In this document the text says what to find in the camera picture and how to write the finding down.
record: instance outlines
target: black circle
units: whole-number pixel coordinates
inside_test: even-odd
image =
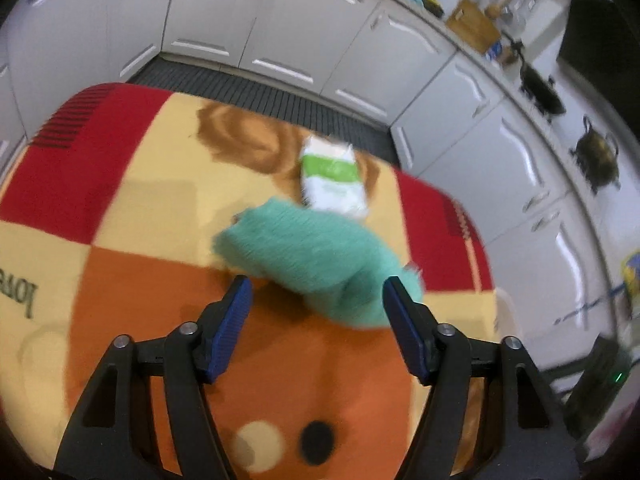
[[[310,422],[300,434],[300,454],[309,465],[325,463],[334,451],[334,429],[320,420]]]

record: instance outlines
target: silver bolt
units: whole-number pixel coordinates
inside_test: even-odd
[[[511,348],[511,350],[520,350],[522,348],[522,341],[512,335],[504,338],[504,344]]]
[[[128,335],[119,335],[116,339],[113,340],[113,345],[116,348],[124,348],[126,345],[129,344],[129,342],[131,341],[131,339],[129,338]]]
[[[456,333],[456,328],[449,323],[440,323],[438,325],[438,332],[442,335],[454,335]]]
[[[191,335],[198,329],[198,324],[193,321],[187,321],[180,325],[180,333],[183,335]]]

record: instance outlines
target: floor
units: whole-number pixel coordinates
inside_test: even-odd
[[[399,166],[389,131],[256,81],[156,57],[130,83],[197,95],[299,124]]]

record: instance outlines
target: white cabinet door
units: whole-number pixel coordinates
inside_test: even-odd
[[[485,243],[522,224],[570,189],[545,141],[508,99],[420,179],[459,200]]]
[[[489,76],[456,54],[391,127],[402,169],[420,175],[501,99]]]
[[[238,66],[261,0],[171,0],[162,50]]]
[[[321,95],[391,124],[456,47],[400,4],[382,0]]]
[[[24,126],[11,84],[6,35],[0,30],[0,174],[23,139]]]
[[[112,0],[110,73],[126,81],[160,52],[169,0]]]
[[[611,334],[608,306],[554,326],[607,291],[597,242],[577,198],[569,194],[486,247],[495,285],[511,297],[524,342],[539,367],[587,354]]]
[[[8,19],[12,83],[27,135],[76,92],[109,80],[109,0],[20,0]]]
[[[240,61],[320,93],[380,0],[265,0]]]

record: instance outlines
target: wipes package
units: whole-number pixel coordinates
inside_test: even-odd
[[[358,220],[367,216],[367,195],[353,146],[310,136],[300,160],[302,199],[306,206]]]

